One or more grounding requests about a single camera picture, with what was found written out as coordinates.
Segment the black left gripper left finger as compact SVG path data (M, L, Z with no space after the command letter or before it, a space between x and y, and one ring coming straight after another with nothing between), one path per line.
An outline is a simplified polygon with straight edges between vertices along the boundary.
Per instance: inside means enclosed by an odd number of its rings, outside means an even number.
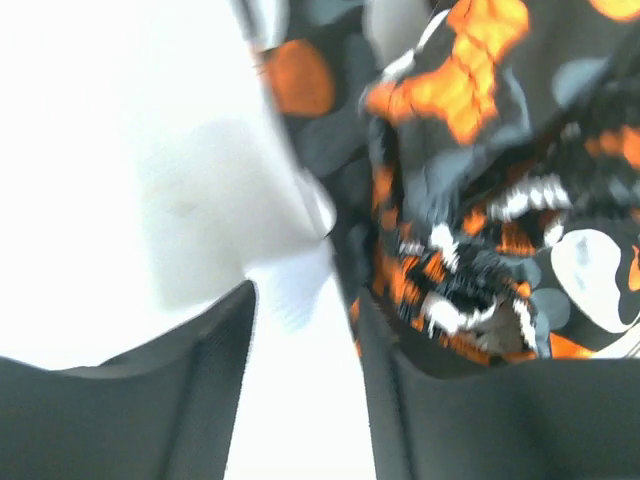
M95 367L1 362L1 475L220 479L252 335L245 281L192 320Z

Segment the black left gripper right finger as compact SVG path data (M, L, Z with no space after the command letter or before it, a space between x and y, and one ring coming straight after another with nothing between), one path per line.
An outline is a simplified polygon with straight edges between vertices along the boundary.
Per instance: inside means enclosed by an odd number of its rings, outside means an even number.
M637 360L486 368L360 294L358 334L380 479L635 479Z

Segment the orange black camouflage shorts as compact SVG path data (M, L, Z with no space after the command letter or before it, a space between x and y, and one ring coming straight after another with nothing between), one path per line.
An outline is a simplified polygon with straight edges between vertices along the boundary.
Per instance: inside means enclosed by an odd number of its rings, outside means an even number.
M300 164L335 210L357 330L370 299L485 367L639 352L639 5L241 1Z

